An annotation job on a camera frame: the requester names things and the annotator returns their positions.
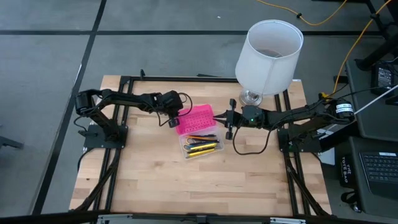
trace white lampshade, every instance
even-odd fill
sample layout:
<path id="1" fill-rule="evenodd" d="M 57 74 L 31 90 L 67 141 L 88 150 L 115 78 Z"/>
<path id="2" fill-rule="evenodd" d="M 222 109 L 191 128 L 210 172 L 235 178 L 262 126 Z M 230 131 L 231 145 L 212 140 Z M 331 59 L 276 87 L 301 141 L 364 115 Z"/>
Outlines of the white lampshade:
<path id="1" fill-rule="evenodd" d="M 236 64 L 236 78 L 255 95 L 280 93 L 292 82 L 302 45 L 303 34 L 292 24 L 258 22 L 249 29 Z"/>

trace yellow cable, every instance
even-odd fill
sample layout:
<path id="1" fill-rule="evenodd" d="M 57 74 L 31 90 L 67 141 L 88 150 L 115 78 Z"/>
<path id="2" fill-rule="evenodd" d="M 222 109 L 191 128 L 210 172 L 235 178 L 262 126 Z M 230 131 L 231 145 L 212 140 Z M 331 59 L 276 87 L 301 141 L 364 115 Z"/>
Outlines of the yellow cable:
<path id="1" fill-rule="evenodd" d="M 392 0 L 388 0 L 386 3 L 384 3 L 384 4 L 380 7 L 380 9 L 377 10 L 376 15 L 379 14 L 380 11 L 381 11 L 388 3 L 390 3 L 391 1 L 392 1 Z M 334 94 L 334 93 L 336 92 L 337 84 L 338 84 L 338 79 L 339 79 L 339 77 L 340 77 L 340 75 L 341 75 L 341 71 L 343 71 L 344 64 L 347 62 L 349 55 L 351 54 L 351 52 L 353 51 L 353 49 L 355 48 L 355 46 L 358 44 L 359 40 L 361 40 L 363 34 L 364 34 L 365 31 L 368 29 L 368 27 L 372 24 L 372 22 L 373 22 L 373 19 L 371 19 L 371 20 L 368 22 L 368 24 L 366 24 L 365 28 L 362 30 L 361 35 L 359 35 L 359 37 L 356 39 L 354 45 L 351 47 L 351 49 L 350 49 L 349 52 L 347 53 L 346 58 L 344 59 L 343 63 L 341 64 L 340 71 L 339 71 L 338 74 L 337 74 L 335 87 L 334 87 L 334 89 L 333 89 L 333 93 L 331 93 L 331 94 Z"/>
<path id="2" fill-rule="evenodd" d="M 292 9 L 289 9 L 289 8 L 287 8 L 287 7 L 278 6 L 278 5 L 271 4 L 271 3 L 268 3 L 268 2 L 264 2 L 264 1 L 261 1 L 261 0 L 256 0 L 256 1 L 257 1 L 257 2 L 261 2 L 261 3 L 263 3 L 263 4 L 266 4 L 266 5 L 268 5 L 268 6 L 277 7 L 277 8 L 279 8 L 279 9 L 285 9 L 285 10 L 288 10 L 289 12 L 292 12 L 292 13 L 298 15 L 298 13 L 297 13 L 296 11 L 294 11 L 294 10 L 292 10 Z M 332 17 L 333 17 L 333 16 L 346 4 L 346 2 L 347 2 L 347 0 L 345 0 L 345 1 L 340 5 L 340 7 L 339 7 L 332 15 L 330 15 L 327 19 L 325 19 L 324 21 L 319 22 L 319 23 L 317 23 L 317 24 L 313 24 L 313 23 L 311 23 L 311 22 L 306 21 L 306 20 L 303 18 L 303 16 L 300 16 L 300 19 L 303 20 L 306 24 L 308 24 L 308 25 L 310 25 L 310 26 L 319 26 L 319 25 L 322 25 L 322 24 L 324 24 L 325 22 L 327 22 L 329 19 L 331 19 L 331 18 L 332 18 Z"/>

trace glass lamp base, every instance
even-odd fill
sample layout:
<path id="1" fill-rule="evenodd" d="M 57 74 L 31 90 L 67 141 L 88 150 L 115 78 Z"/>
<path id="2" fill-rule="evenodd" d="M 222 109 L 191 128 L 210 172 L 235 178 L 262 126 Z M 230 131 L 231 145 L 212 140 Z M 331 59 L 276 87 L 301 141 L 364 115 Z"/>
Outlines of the glass lamp base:
<path id="1" fill-rule="evenodd" d="M 242 90 L 239 100 L 243 105 L 258 106 L 262 101 L 262 95 L 252 93 L 249 90 Z"/>

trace black keyboard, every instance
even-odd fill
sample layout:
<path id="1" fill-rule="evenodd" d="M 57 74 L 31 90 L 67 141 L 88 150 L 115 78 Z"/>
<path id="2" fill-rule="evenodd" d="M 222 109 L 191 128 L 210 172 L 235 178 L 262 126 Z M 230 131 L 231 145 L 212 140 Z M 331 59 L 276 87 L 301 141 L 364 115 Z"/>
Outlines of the black keyboard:
<path id="1" fill-rule="evenodd" d="M 362 152 L 366 178 L 370 182 L 398 183 L 398 156 L 390 152 Z"/>

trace wooden table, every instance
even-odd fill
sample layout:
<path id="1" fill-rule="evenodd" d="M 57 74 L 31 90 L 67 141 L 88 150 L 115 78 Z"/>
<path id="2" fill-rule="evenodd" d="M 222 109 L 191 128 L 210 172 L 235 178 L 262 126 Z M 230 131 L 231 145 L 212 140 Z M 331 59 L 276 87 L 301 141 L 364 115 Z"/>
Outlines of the wooden table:
<path id="1" fill-rule="evenodd" d="M 119 80 L 120 76 L 104 76 L 101 89 L 117 91 Z M 176 90 L 190 95 L 194 105 L 210 104 L 214 113 L 220 114 L 229 108 L 230 98 L 238 99 L 241 89 L 238 83 L 136 81 L 133 93 Z M 306 104 L 299 80 L 290 85 L 289 97 L 292 108 Z M 239 100 L 237 102 L 236 111 L 241 112 Z M 261 107 L 275 110 L 274 97 L 265 97 Z M 112 112 L 113 106 L 103 110 L 109 117 Z M 158 127 L 154 113 L 130 108 L 127 125 L 127 144 L 120 158 L 112 212 L 292 215 L 287 175 L 276 132 L 271 134 L 268 148 L 260 155 L 237 155 L 232 141 L 225 139 L 224 151 L 187 161 L 182 156 L 175 130 L 167 125 Z M 219 126 L 225 133 L 226 128 Z M 236 146 L 241 152 L 259 151 L 264 147 L 267 133 L 266 130 L 241 128 Z M 82 160 L 70 208 L 79 206 L 96 185 L 103 154 L 104 149 L 94 149 Z M 301 158 L 309 191 L 330 213 L 319 161 L 309 153 L 301 153 Z M 100 208 L 104 207 L 106 193 L 107 186 Z M 297 186 L 296 195 L 299 210 L 303 212 Z"/>

